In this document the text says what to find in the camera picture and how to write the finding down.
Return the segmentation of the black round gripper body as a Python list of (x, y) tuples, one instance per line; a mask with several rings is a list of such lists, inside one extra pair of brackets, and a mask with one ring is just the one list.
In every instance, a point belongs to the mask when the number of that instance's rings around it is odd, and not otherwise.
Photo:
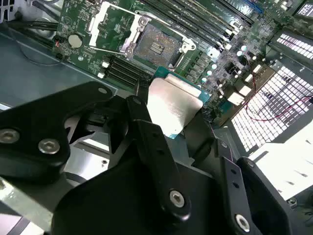
[(131, 158), (69, 191), (55, 209), (53, 235), (231, 235), (215, 180), (177, 162), (191, 216), (171, 224), (157, 203), (147, 169)]

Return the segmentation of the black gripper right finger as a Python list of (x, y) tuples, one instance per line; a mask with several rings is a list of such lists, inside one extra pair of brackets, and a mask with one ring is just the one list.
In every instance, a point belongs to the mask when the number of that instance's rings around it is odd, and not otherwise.
[(233, 159), (230, 147), (214, 134), (198, 111), (187, 125), (187, 149), (193, 167), (217, 182), (230, 229), (237, 235), (292, 235), (288, 204), (255, 163)]

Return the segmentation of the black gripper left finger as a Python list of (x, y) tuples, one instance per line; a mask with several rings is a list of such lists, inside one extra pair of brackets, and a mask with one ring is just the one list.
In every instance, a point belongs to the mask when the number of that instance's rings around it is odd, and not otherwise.
[(87, 82), (0, 115), (0, 174), (36, 183), (59, 179), (70, 145), (96, 131), (110, 134), (112, 168), (137, 158), (147, 169), (157, 203), (173, 225), (186, 223), (191, 202), (161, 128), (145, 102), (114, 96)]

